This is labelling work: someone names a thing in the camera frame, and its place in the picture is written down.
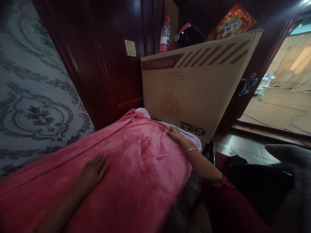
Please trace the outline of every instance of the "patterned wallpaper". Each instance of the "patterned wallpaper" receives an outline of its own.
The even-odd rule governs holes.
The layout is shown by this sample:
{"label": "patterned wallpaper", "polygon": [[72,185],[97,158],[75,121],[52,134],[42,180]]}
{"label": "patterned wallpaper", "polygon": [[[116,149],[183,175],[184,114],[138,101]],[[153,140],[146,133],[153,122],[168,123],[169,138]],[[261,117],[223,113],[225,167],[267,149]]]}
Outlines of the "patterned wallpaper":
{"label": "patterned wallpaper", "polygon": [[3,177],[95,129],[31,1],[0,5]]}

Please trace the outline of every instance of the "bangle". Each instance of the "bangle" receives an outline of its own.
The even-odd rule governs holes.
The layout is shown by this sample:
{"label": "bangle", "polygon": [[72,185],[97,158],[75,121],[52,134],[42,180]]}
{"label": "bangle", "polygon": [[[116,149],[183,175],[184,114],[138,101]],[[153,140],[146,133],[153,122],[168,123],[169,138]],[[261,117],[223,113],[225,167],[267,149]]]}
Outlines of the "bangle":
{"label": "bangle", "polygon": [[188,151],[190,151],[190,150],[198,150],[198,149],[196,149],[196,148],[191,148],[191,149],[186,150],[184,153],[186,153],[186,152],[188,152]]}

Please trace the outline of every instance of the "doorway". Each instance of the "doorway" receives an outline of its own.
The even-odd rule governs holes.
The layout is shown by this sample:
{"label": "doorway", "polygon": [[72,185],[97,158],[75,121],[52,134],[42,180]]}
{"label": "doorway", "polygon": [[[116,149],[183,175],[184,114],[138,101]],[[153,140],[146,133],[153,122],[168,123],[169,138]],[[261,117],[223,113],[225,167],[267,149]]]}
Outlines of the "doorway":
{"label": "doorway", "polygon": [[284,40],[238,120],[311,136],[311,22]]}

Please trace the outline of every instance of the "red decoration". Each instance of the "red decoration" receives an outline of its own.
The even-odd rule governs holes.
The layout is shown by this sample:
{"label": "red decoration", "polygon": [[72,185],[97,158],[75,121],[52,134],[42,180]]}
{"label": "red decoration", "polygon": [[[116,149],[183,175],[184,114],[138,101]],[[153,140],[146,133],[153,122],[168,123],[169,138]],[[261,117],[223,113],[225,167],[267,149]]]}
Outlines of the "red decoration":
{"label": "red decoration", "polygon": [[247,32],[256,22],[248,12],[236,3],[207,38],[215,40]]}

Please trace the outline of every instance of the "plastic water bottle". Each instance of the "plastic water bottle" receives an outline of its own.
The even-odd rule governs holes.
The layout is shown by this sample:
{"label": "plastic water bottle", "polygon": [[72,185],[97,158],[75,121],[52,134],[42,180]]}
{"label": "plastic water bottle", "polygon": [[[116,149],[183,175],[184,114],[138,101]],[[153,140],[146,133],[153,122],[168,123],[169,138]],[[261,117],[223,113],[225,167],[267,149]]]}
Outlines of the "plastic water bottle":
{"label": "plastic water bottle", "polygon": [[160,39],[160,52],[166,52],[168,49],[168,40],[169,40],[169,16],[165,17],[165,23],[161,32]]}

